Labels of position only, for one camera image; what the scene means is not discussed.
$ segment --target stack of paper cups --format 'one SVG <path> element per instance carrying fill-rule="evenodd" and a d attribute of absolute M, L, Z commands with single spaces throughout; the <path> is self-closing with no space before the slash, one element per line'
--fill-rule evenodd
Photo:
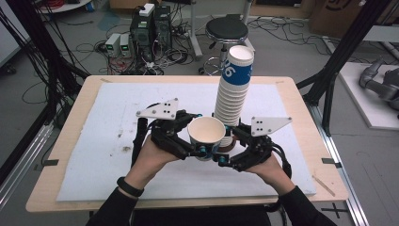
<path fill-rule="evenodd" d="M 225 125 L 238 125 L 249 88 L 253 57 L 253 51 L 243 45 L 233 46 L 229 50 L 220 77 L 214 112 L 214 117 Z M 227 147 L 231 143 L 232 137 L 224 137 L 220 147 Z"/>

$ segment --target black sleeve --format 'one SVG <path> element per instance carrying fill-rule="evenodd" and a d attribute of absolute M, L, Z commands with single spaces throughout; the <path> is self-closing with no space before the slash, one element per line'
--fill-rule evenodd
<path fill-rule="evenodd" d="M 317 211 L 314 205 L 308 200 L 298 186 L 289 193 L 280 196 L 282 205 L 288 214 L 291 222 L 296 225 L 329 226 L 336 225 L 325 215 Z"/>
<path fill-rule="evenodd" d="M 131 199 L 115 188 L 99 211 L 90 218 L 87 226 L 126 226 L 137 199 Z"/>

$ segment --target round stool seat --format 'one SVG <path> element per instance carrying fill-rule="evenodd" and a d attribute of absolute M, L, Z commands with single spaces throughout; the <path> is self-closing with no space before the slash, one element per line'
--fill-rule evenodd
<path fill-rule="evenodd" d="M 248 28 L 240 20 L 221 17 L 208 22 L 205 32 L 214 41 L 238 43 L 247 38 Z"/>

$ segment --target stool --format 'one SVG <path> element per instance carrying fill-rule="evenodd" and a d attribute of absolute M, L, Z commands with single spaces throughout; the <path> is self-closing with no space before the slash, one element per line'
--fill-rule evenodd
<path fill-rule="evenodd" d="M 223 71 L 224 63 L 227 58 L 227 45 L 244 42 L 248 35 L 248 28 L 239 19 L 221 17 L 213 19 L 206 24 L 205 34 L 209 39 L 214 41 L 214 43 L 209 46 L 210 49 L 214 48 L 217 42 L 223 43 L 220 57 L 209 58 L 203 63 L 203 67 L 199 68 L 200 74 L 207 73 L 208 75 L 213 75 Z M 209 72 L 207 67 L 215 70 Z"/>

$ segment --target metal rail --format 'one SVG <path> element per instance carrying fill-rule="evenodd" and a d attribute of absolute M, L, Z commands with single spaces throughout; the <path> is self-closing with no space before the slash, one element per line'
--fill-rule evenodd
<path fill-rule="evenodd" d="M 32 163 L 40 153 L 48 137 L 53 132 L 53 123 L 43 125 L 35 138 L 25 151 L 24 155 L 20 158 L 18 163 L 13 168 L 12 172 L 8 175 L 6 181 L 0 187 L 0 212 L 7 204 L 9 198 L 14 193 L 18 184 L 23 180 L 26 173 L 29 171 Z"/>
<path fill-rule="evenodd" d="M 359 202 L 359 199 L 356 195 L 355 189 L 352 187 L 352 184 L 349 180 L 349 176 L 346 173 L 345 167 L 343 166 L 343 162 L 340 158 L 340 155 L 338 153 L 337 148 L 335 147 L 334 141 L 332 140 L 332 137 L 330 137 L 326 131 L 323 129 L 322 126 L 322 113 L 320 112 L 320 109 L 318 106 L 312 106 L 307 104 L 307 107 L 309 109 L 309 112 L 311 113 L 311 116 L 313 117 L 314 123 L 316 124 L 316 127 L 320 133 L 320 136 L 322 137 L 323 141 L 326 144 L 326 147 L 331 155 L 331 157 L 334 159 L 335 163 L 340 163 L 341 167 L 338 168 L 338 172 L 343 179 L 343 183 L 346 186 L 346 189 L 349 192 L 349 198 L 346 200 L 346 205 L 349 209 L 350 215 L 353 219 L 353 222 L 355 225 L 358 226 L 368 226 L 369 222 L 367 221 L 366 215 L 363 212 L 363 209 L 361 208 L 361 204 Z"/>

